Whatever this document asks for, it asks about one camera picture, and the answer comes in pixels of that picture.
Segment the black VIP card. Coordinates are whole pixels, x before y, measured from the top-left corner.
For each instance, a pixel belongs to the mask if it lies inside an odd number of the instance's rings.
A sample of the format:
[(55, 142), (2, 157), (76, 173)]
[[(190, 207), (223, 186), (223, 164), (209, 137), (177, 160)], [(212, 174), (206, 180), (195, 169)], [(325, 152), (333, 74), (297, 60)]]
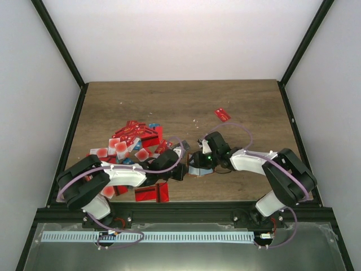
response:
[(190, 149), (190, 146), (188, 144), (188, 142), (186, 140), (183, 140), (182, 141), (182, 146), (185, 150), (189, 150)]

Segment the red card vertical stripe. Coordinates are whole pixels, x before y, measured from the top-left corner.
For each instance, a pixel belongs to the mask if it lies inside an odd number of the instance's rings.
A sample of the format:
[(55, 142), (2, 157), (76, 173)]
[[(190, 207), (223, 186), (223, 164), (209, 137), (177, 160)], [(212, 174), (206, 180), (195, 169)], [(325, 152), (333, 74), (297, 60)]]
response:
[(156, 202), (165, 203), (169, 201), (169, 189), (168, 183), (157, 183), (156, 184)]

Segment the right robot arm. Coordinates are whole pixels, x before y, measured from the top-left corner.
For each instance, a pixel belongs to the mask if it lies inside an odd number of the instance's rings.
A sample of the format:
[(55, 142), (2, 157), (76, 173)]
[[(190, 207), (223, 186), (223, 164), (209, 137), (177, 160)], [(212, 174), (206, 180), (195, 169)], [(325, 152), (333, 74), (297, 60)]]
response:
[(286, 207), (309, 199), (317, 180), (307, 166), (290, 149), (279, 152), (255, 152), (246, 148), (231, 148), (221, 133), (212, 132), (200, 142), (201, 150), (193, 153), (189, 165), (199, 169), (246, 171), (267, 178), (271, 191), (257, 200), (249, 212), (254, 226), (262, 228), (271, 216)]

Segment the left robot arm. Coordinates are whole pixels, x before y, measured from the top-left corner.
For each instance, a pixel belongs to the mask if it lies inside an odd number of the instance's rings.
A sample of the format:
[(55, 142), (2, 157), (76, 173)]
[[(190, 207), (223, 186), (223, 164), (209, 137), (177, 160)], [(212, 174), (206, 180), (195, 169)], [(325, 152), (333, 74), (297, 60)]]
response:
[(148, 187), (159, 180), (181, 181), (187, 166), (181, 163), (185, 150), (168, 149), (157, 158), (130, 165), (111, 164), (89, 155), (68, 168), (57, 177), (59, 192), (57, 200), (63, 200), (68, 209), (82, 209), (103, 228), (115, 222), (109, 201), (101, 194), (112, 186)]

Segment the brown leather card holder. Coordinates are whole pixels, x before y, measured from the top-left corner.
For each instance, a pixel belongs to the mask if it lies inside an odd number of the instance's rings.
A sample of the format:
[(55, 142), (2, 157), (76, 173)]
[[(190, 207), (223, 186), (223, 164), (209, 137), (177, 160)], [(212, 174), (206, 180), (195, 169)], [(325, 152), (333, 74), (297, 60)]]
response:
[(193, 160), (191, 159), (192, 154), (188, 153), (187, 154), (187, 166), (188, 166), (188, 174), (190, 176), (194, 176), (194, 177), (203, 177), (206, 175), (210, 175), (215, 173), (214, 169), (203, 169), (203, 168), (195, 168), (192, 163)]

